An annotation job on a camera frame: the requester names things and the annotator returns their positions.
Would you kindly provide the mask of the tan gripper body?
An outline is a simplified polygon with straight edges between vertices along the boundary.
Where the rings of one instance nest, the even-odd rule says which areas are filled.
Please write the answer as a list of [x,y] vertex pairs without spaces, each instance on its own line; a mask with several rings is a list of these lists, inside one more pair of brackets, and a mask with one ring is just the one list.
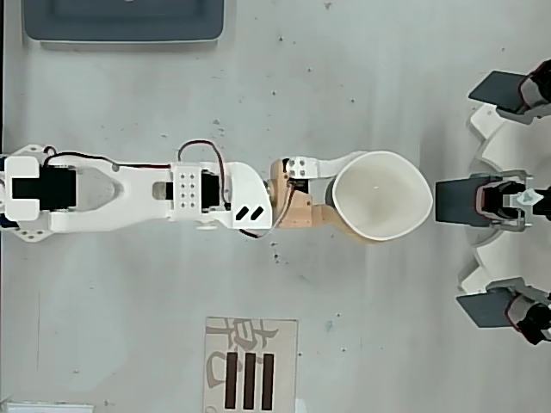
[[288,176],[288,158],[277,159],[270,165],[269,198],[275,228],[312,226],[309,180]]

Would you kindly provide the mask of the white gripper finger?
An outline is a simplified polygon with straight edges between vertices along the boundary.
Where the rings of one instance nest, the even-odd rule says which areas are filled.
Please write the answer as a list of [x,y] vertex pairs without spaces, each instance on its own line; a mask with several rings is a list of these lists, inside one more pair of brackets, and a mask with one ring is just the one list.
[[366,151],[353,151],[348,155],[333,159],[295,156],[288,159],[288,176],[290,178],[331,178]]

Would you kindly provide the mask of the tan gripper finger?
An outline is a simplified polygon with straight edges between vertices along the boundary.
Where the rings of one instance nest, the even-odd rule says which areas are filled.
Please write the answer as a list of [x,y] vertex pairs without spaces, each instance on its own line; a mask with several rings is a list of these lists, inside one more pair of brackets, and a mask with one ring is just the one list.
[[336,230],[342,232],[348,237],[354,240],[367,244],[379,244],[379,241],[371,238],[364,237],[356,233],[351,227],[349,227],[345,221],[341,218],[338,211],[326,204],[318,204],[312,206],[312,227],[331,225]]

